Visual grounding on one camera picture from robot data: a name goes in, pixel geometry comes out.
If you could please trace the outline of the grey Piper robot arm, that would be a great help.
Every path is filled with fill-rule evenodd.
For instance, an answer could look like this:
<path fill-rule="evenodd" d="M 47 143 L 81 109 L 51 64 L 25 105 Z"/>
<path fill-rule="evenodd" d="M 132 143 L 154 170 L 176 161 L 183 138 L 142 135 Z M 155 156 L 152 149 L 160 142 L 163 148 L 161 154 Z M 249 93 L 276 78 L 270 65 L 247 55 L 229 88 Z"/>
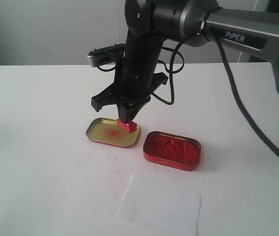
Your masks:
<path fill-rule="evenodd" d="M 165 40 L 200 47 L 218 38 L 269 62 L 279 93 L 279 13 L 225 9 L 215 0 L 127 0 L 124 15 L 126 43 L 88 53 L 92 67 L 116 65 L 113 83 L 91 99 L 96 111 L 115 104 L 121 121 L 135 118 L 152 92 L 171 80 L 155 72 Z"/>

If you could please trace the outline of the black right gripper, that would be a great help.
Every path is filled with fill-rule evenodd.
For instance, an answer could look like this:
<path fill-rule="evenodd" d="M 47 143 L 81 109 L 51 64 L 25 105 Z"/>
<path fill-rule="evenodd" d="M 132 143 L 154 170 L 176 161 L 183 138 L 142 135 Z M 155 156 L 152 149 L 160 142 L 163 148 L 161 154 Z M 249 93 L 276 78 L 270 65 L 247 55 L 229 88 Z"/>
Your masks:
<path fill-rule="evenodd" d="M 99 112 L 104 106 L 117 104 L 122 122 L 133 120 L 150 101 L 151 96 L 164 104 L 168 101 L 155 94 L 160 85 L 167 84 L 164 73 L 156 73 L 159 53 L 119 53 L 114 83 L 91 98 L 91 106 Z"/>

